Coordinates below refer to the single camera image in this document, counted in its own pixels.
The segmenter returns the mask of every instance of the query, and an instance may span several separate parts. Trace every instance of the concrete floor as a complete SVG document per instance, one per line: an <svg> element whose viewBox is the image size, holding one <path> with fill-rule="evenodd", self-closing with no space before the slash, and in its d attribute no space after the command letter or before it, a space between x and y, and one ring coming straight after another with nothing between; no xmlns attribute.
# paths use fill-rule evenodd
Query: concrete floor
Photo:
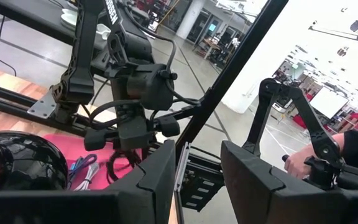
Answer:
<svg viewBox="0 0 358 224"><path fill-rule="evenodd" d="M218 77L218 72L208 61L191 51L193 48L191 44L175 37L168 30L160 29L159 32L174 38L178 44L172 65L173 71L178 74L178 80L175 82L176 91L189 98L202 97ZM161 40L150 40L150 42L156 61L165 63L171 45ZM7 21L4 24L0 59L12 65L17 70L18 77L49 87L59 81L60 75L66 70L70 54L71 46L67 44L15 21ZM9 67L1 63L0 70L13 73ZM95 81L95 89L101 86L101 81L102 78ZM109 86L103 88L96 99L96 105L112 100L109 88ZM185 106L183 103L174 104L172 110L179 110L183 106ZM222 140L229 139L242 145L249 133L256 106L257 100L244 114L237 114L223 104L219 104L193 145L216 155L220 154ZM180 121L181 130L189 120ZM282 169L281 157L298 151L310 141L300 132L301 129L290 119L278 123L277 120L269 118L260 144L262 159ZM221 189L200 213L189 209L184 209L184 213L187 223L236 223L225 188Z"/></svg>

